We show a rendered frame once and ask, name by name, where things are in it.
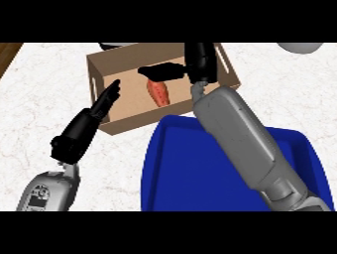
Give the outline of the pale grey round object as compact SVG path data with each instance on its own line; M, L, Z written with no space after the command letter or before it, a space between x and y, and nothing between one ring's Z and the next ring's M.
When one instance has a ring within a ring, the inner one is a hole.
M279 43L278 44L288 52L294 54L312 54L322 46L322 43Z

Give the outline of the brown cardboard box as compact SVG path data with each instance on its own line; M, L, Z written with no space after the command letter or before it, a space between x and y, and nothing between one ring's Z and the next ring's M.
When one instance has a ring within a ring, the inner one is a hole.
M183 43L138 43L86 56L92 100L118 79L120 97L113 103L99 130L116 135L154 122L166 115L192 111L189 77L166 81L170 104L158 107L148 93L142 66L185 63Z

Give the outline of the orange sweet potato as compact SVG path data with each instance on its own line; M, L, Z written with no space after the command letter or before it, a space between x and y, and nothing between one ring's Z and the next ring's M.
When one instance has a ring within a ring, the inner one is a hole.
M148 80L147 82L148 93L158 107L170 104L169 90L164 82Z

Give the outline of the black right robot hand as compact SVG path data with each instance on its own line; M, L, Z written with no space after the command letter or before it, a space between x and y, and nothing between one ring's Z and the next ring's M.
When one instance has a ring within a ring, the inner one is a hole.
M217 82L217 56L213 43L185 44L185 63L161 63L142 66L138 72L152 81L161 82L189 76L191 83Z

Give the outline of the dark round object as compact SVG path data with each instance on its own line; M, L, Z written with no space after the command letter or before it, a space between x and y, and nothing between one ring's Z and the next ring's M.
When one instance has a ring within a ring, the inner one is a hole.
M129 44L107 44L107 43L98 43L98 44L104 51L129 45Z

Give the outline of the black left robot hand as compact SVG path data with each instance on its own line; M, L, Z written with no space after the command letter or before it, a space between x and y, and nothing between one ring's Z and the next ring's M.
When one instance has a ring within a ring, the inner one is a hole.
M86 152L104 117L120 94L117 79L101 93L90 108L85 108L73 119L62 134L51 142L52 158L70 165L76 164Z

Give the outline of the blue plastic tray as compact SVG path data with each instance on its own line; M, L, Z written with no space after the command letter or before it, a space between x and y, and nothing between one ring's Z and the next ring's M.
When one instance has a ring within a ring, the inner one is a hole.
M266 127L309 189L334 211L318 155L306 136ZM141 180L142 211L269 211L197 118L167 115L155 128Z

